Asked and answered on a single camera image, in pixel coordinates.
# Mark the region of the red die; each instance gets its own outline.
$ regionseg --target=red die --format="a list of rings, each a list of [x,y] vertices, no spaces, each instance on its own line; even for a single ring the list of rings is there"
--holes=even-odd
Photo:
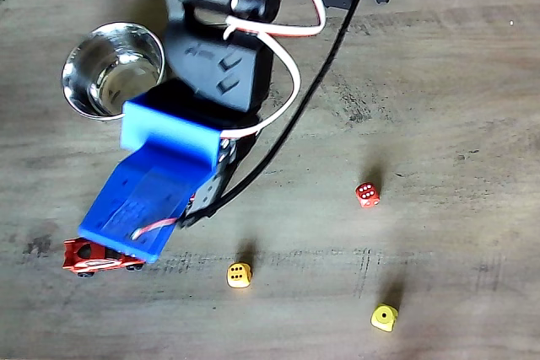
[[[379,204],[379,193],[371,183],[364,183],[356,188],[356,196],[362,208],[372,208]]]

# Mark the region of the wire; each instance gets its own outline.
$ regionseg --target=wire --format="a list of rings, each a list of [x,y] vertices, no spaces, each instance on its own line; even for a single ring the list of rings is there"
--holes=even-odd
[[[285,141],[287,141],[287,138],[289,137],[290,133],[293,131],[294,126],[304,113],[305,107],[308,105],[308,103],[311,100],[311,97],[313,97],[313,94],[316,92],[317,88],[322,82],[322,79],[327,75],[328,71],[330,70],[330,66],[332,65],[334,59],[336,58],[336,55],[339,51],[339,48],[341,47],[341,44],[343,43],[343,38],[347,34],[347,29],[350,26],[351,20],[353,19],[354,12],[356,11],[356,8],[358,7],[360,0],[353,0],[350,9],[347,12],[347,15],[343,19],[343,22],[341,24],[341,27],[339,28],[339,31],[336,35],[336,39],[334,40],[334,43],[332,44],[332,48],[330,49],[330,52],[328,53],[327,59],[324,61],[324,63],[321,66],[321,69],[319,70],[319,73],[315,76],[315,79],[313,80],[313,83],[311,84],[310,88],[307,90],[304,98],[300,101],[300,105],[296,109],[296,112],[294,113],[293,117],[290,119],[289,124],[285,127],[279,138],[276,140],[276,142],[273,144],[272,148],[268,151],[266,156],[259,162],[259,164],[235,187],[233,187],[227,194],[223,195],[219,200],[214,201],[212,204],[210,204],[208,207],[203,208],[199,211],[193,212],[189,215],[187,215],[185,218],[178,218],[176,221],[182,228],[189,228],[194,223],[199,221],[200,219],[204,217],[212,217],[220,208],[227,205],[229,202],[233,201],[242,191],[244,191],[253,181],[257,178],[257,176],[272,162],[276,154],[279,152],[279,149],[284,145]]]
[[[227,19],[225,19],[225,23],[229,24],[229,27],[224,31],[224,39],[227,40],[230,34],[235,30],[256,33],[257,38],[268,46],[268,48],[270,48],[288,68],[291,78],[293,79],[293,90],[287,101],[267,119],[255,126],[223,130],[220,135],[221,138],[242,138],[255,134],[276,121],[293,104],[294,99],[296,99],[296,96],[298,96],[298,93],[300,92],[300,70],[292,56],[270,35],[308,36],[319,34],[326,25],[327,15],[322,0],[313,0],[313,3],[315,4],[319,22],[317,25],[311,27],[259,23],[256,21],[238,19],[234,16],[228,16]]]
[[[298,65],[294,62],[293,57],[270,35],[267,33],[257,33],[257,38],[268,46],[278,58],[285,64],[290,72],[290,76],[293,79],[293,91],[291,92],[287,101],[271,116],[261,121],[255,126],[248,126],[247,128],[240,128],[235,130],[223,130],[221,132],[222,138],[242,138],[248,135],[259,132],[265,126],[272,124],[276,121],[289,107],[293,104],[294,99],[300,92],[300,70]]]
[[[137,240],[138,237],[141,236],[142,234],[146,234],[147,232],[154,231],[155,229],[167,227],[169,225],[174,225],[177,219],[178,218],[162,219],[161,221],[158,221],[157,223],[151,223],[150,225],[147,225],[146,227],[137,228],[132,233],[132,240]]]
[[[311,35],[317,35],[324,29],[327,22],[327,11],[322,0],[311,1],[315,5],[315,9],[317,11],[317,18],[319,19],[317,25],[303,27],[296,25],[269,24],[239,19],[235,16],[227,16],[225,23],[229,25],[229,28],[225,31],[224,37],[227,38],[229,34],[235,30],[293,37],[308,37]]]

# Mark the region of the yellow die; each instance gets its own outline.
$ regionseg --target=yellow die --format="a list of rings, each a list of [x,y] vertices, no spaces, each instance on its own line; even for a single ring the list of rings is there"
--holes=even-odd
[[[379,304],[373,311],[373,315],[371,315],[371,324],[385,332],[392,332],[396,319],[397,309],[390,305]]]
[[[246,263],[233,263],[227,271],[227,283],[232,288],[244,288],[251,283],[251,268]]]

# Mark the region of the black cable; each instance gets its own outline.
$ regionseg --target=black cable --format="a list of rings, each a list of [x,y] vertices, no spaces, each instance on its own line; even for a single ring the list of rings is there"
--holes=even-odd
[[[354,13],[356,12],[356,8],[358,7],[360,0],[353,0],[353,3],[351,4],[350,9],[347,12],[347,15],[343,19],[343,22],[341,24],[341,27],[339,28],[339,31],[336,35],[336,39],[334,40],[334,43],[332,44],[332,48],[330,49],[330,52],[328,52],[327,59],[324,61],[324,63],[321,66],[321,69],[319,70],[319,73],[315,76],[315,79],[313,79],[313,82],[311,83],[311,86],[308,88],[307,92],[304,95],[304,98],[300,102],[300,105],[296,109],[296,112],[294,113],[293,117],[290,119],[289,124],[285,127],[281,135],[279,136],[278,140],[273,144],[272,148],[268,151],[267,155],[259,162],[259,164],[248,174],[240,183],[238,183],[235,187],[233,187],[228,193],[224,194],[219,198],[217,201],[214,201],[212,204],[210,204],[208,207],[203,208],[201,210],[198,210],[194,213],[191,213],[187,216],[185,216],[183,219],[178,218],[178,223],[182,228],[189,228],[194,223],[199,221],[200,219],[203,219],[204,217],[212,217],[220,208],[223,206],[229,204],[231,201],[233,201],[242,191],[244,191],[252,182],[257,178],[258,175],[261,174],[261,172],[272,162],[272,159],[278,154],[279,149],[284,145],[285,141],[287,141],[287,138],[289,137],[290,133],[293,131],[294,126],[304,113],[305,107],[308,105],[308,103],[311,100],[311,97],[321,84],[324,77],[327,75],[328,71],[330,70],[330,66],[334,62],[334,59],[336,59],[336,55],[339,51],[339,48],[341,47],[341,44],[343,43],[343,38],[347,34],[347,29],[351,24],[351,20],[353,19]]]

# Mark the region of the die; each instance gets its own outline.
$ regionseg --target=die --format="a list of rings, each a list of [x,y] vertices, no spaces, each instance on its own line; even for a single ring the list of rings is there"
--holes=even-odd
[[[397,309],[386,304],[379,304],[373,315],[371,315],[371,324],[384,332],[392,332],[397,320]]]
[[[251,267],[247,263],[233,263],[227,270],[227,283],[232,288],[245,288],[251,283]]]
[[[381,200],[372,183],[363,183],[356,188],[356,196],[362,208],[372,208]]]

